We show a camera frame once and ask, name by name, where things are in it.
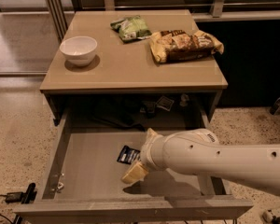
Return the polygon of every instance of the white robotic arm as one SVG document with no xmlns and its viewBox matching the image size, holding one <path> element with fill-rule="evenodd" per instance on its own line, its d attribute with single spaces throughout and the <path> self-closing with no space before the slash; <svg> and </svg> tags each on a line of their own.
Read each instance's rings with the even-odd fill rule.
<svg viewBox="0 0 280 224">
<path fill-rule="evenodd" d="M 183 175 L 210 175 L 280 195 L 280 145 L 222 146 L 206 129 L 162 136 L 150 130 L 141 165 Z"/>
</svg>

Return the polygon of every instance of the chip bag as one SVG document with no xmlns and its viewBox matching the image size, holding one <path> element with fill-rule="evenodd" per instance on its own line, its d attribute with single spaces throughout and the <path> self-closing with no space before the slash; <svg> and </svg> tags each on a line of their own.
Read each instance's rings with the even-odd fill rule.
<svg viewBox="0 0 280 224">
<path fill-rule="evenodd" d="M 151 35 L 149 45 L 157 63 L 195 60 L 224 51 L 220 41 L 200 30 L 193 35 L 183 30 L 157 32 Z"/>
<path fill-rule="evenodd" d="M 138 15 L 112 21 L 110 25 L 113 30 L 119 33 L 123 42 L 146 39 L 151 35 L 147 23 Z"/>
</svg>

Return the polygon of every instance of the metal frame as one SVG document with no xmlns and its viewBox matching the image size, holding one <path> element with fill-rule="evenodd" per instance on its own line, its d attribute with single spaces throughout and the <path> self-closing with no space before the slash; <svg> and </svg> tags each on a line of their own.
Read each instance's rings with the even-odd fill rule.
<svg viewBox="0 0 280 224">
<path fill-rule="evenodd" d="M 56 35 L 59 42 L 62 42 L 67 31 L 67 23 L 63 13 L 61 0 L 46 0 L 49 13 L 53 19 Z"/>
<path fill-rule="evenodd" d="M 280 20 L 280 11 L 223 12 L 217 18 L 209 13 L 194 13 L 192 17 L 196 22 Z"/>
<path fill-rule="evenodd" d="M 224 1 L 225 0 L 214 0 L 210 9 L 210 14 L 212 14 L 214 18 L 220 17 L 222 15 Z"/>
<path fill-rule="evenodd" d="M 46 71 L 20 71 L 20 72 L 0 72 L 0 77 L 44 77 Z"/>
</svg>

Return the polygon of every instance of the table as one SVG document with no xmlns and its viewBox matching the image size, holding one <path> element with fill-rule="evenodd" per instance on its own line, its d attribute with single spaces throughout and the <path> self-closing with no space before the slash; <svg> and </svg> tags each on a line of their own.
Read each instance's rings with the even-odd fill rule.
<svg viewBox="0 0 280 224">
<path fill-rule="evenodd" d="M 251 207 L 250 201 L 232 196 L 228 182 L 209 176 L 165 170 L 152 172 L 132 185 L 120 181 L 127 165 L 117 162 L 119 152 L 124 145 L 140 149 L 146 133 L 93 126 L 93 120 L 87 118 L 89 100 L 102 94 L 153 97 L 195 93 L 201 98 L 198 112 L 205 115 L 205 126 L 227 87 L 213 57 L 158 65 L 147 40 L 123 44 L 109 23 L 135 13 L 147 21 L 151 32 L 183 29 L 191 34 L 198 29 L 186 10 L 75 15 L 64 39 L 92 36 L 98 41 L 98 55 L 89 66 L 76 68 L 58 51 L 41 85 L 59 131 L 35 201 L 14 209 L 31 223 L 231 219 Z M 75 105 L 67 100 L 74 100 Z M 144 117 L 144 126 L 157 128 L 162 134 L 185 130 L 180 122 L 185 114 L 163 111 L 154 119 Z"/>
<path fill-rule="evenodd" d="M 94 93 L 181 93 L 202 92 L 203 109 L 210 121 L 223 89 L 228 83 L 215 59 L 156 64 L 148 40 L 123 44 L 110 27 L 118 18 L 140 15 L 149 30 L 183 29 L 193 34 L 198 27 L 187 10 L 77 12 L 64 39 L 88 35 L 98 42 L 97 56 L 84 68 L 65 60 L 58 50 L 40 87 L 54 114 L 62 116 L 66 97 Z"/>
</svg>

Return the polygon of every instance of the bowl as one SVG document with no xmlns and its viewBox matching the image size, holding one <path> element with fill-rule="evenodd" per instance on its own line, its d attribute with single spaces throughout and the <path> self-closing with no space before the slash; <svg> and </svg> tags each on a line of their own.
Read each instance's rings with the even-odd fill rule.
<svg viewBox="0 0 280 224">
<path fill-rule="evenodd" d="M 65 59 L 76 66 L 90 64 L 96 55 L 97 42 L 89 36 L 75 36 L 66 39 L 60 45 Z"/>
</svg>

